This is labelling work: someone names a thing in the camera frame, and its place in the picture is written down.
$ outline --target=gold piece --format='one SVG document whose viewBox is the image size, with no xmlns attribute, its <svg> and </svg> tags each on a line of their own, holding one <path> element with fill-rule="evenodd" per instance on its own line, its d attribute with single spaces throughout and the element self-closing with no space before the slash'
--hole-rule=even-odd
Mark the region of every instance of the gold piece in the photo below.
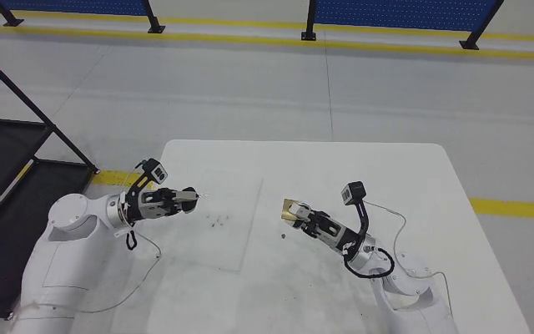
<svg viewBox="0 0 534 334">
<path fill-rule="evenodd" d="M 290 207 L 293 203 L 299 203 L 298 200 L 284 199 L 284 205 L 282 206 L 282 219 L 288 221 L 296 221 L 297 216 L 290 213 Z"/>
</svg>

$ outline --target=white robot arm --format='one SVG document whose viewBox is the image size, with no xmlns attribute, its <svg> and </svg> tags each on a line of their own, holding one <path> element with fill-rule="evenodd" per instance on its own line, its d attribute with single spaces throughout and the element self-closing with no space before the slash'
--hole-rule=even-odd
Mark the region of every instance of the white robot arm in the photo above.
<svg viewBox="0 0 534 334">
<path fill-rule="evenodd" d="M 199 195 L 193 188 L 144 190 L 150 181 L 161 184 L 167 172 L 155 159 L 139 165 L 144 173 L 126 193 L 97 200 L 71 194 L 54 203 L 23 274 L 14 334 L 68 334 L 86 291 L 98 280 L 113 236 L 126 234 L 133 250 L 135 222 L 194 210 Z"/>
<path fill-rule="evenodd" d="M 342 255 L 351 273 L 370 279 L 390 334 L 457 334 L 456 324 L 434 279 L 417 278 L 428 276 L 425 263 L 413 255 L 401 253 L 396 266 L 390 254 L 377 247 L 375 238 L 367 234 L 369 218 L 363 201 L 366 195 L 363 184 L 350 183 L 341 195 L 345 205 L 355 205 L 358 211 L 360 230 L 357 233 L 325 212 L 312 210 L 309 205 L 295 200 L 285 200 L 282 219 Z M 419 298 L 411 305 L 394 308 L 386 291 Z"/>
</svg>

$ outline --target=yellow line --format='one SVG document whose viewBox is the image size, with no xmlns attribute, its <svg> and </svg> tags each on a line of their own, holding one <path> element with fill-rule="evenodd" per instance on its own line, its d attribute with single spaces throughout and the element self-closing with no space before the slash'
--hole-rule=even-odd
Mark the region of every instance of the yellow line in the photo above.
<svg viewBox="0 0 534 334">
<path fill-rule="evenodd" d="M 534 218 L 534 203 L 504 200 L 469 199 L 473 210 L 479 215 L 505 215 Z"/>
<path fill-rule="evenodd" d="M 307 48 L 347 48 L 366 51 L 384 51 L 397 53 L 428 53 L 428 54 L 447 54 L 456 56 L 471 56 L 484 58 L 522 58 L 534 59 L 534 52 L 524 51 L 505 51 L 505 50 L 480 50 L 471 51 L 458 48 L 443 48 L 431 46 L 415 46 L 400 44 L 377 44 L 377 43 L 359 43 L 359 42 L 342 42 L 342 41 L 324 41 L 324 42 L 303 42 L 298 39 L 288 38 L 267 38 L 253 36 L 234 36 L 234 35 L 207 35 L 197 33 L 135 33 L 120 31 L 104 31 L 74 28 L 38 28 L 38 27 L 15 27 L 0 29 L 0 33 L 39 33 L 39 34 L 56 34 L 63 36 L 85 36 L 100 38 L 133 38 L 133 39 L 160 39 L 171 41 L 194 41 L 194 42 L 211 42 L 211 43 L 249 43 L 263 45 L 279 45 L 291 47 Z"/>
<path fill-rule="evenodd" d="M 131 186 L 140 175 L 140 173 L 132 173 L 124 186 Z M 127 176 L 128 172 L 120 170 L 102 170 L 99 175 L 94 176 L 92 183 L 94 185 L 121 185 Z M 471 198 L 469 201 L 475 213 L 479 215 L 534 218 L 534 203 L 479 198 Z"/>
<path fill-rule="evenodd" d="M 15 16 L 20 18 L 62 18 L 72 20 L 91 21 L 117 21 L 146 23 L 146 17 L 124 16 L 124 15 L 100 15 L 100 14 L 79 14 L 79 13 L 48 13 L 13 11 Z M 303 30 L 306 23 L 290 22 L 261 22 L 261 21 L 230 21 L 210 18 L 159 18 L 162 24 L 198 24 L 198 25 L 222 25 L 229 27 L 243 28 L 273 28 L 273 29 L 299 29 Z M 432 36 L 445 38 L 466 38 L 469 33 L 444 31 L 444 30 L 424 30 L 424 29 L 404 29 L 404 28 L 378 28 L 378 27 L 353 27 L 338 26 L 329 24 L 316 24 L 315 31 L 352 32 L 352 33 L 383 33 L 416 36 Z M 534 42 L 534 35 L 523 35 L 513 33 L 484 33 L 484 39 L 504 39 L 511 41 Z"/>
<path fill-rule="evenodd" d="M 141 176 L 141 173 L 132 173 L 130 176 L 128 174 L 128 172 L 121 170 L 101 170 L 99 174 L 93 177 L 91 183 L 93 185 L 123 185 L 124 183 L 124 187 L 129 187 Z M 152 182 L 147 187 L 149 189 L 153 188 Z"/>
</svg>

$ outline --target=black shelf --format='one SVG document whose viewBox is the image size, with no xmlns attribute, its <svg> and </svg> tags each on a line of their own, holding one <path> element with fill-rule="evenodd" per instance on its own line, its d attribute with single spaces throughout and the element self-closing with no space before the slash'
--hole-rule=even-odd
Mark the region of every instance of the black shelf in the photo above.
<svg viewBox="0 0 534 334">
<path fill-rule="evenodd" d="M 83 193 L 93 174 L 84 164 L 39 160 L 0 203 L 0 310 L 8 317 L 20 294 L 24 268 L 61 197 Z"/>
<path fill-rule="evenodd" d="M 98 169 L 2 70 L 0 81 L 43 121 L 0 119 L 0 317 L 8 319 L 20 294 L 28 259 L 47 225 L 50 207 L 65 195 L 84 192 Z M 51 134 L 56 134 L 83 164 L 39 159 L 35 154 Z"/>
<path fill-rule="evenodd" d="M 0 194 L 52 133 L 43 123 L 0 119 Z"/>
</svg>

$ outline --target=gray floor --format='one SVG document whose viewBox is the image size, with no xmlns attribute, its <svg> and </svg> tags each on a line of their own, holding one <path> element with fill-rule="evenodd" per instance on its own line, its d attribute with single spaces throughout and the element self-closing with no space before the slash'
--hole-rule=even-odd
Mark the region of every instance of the gray floor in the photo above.
<svg viewBox="0 0 534 334">
<path fill-rule="evenodd" d="M 470 197 L 533 201 L 527 62 L 0 35 L 0 68 L 103 169 L 171 139 L 431 142 Z M 34 119 L 4 87 L 0 100 L 0 118 Z M 58 140 L 40 155 L 74 159 Z M 479 218 L 534 328 L 533 222 Z"/>
</svg>

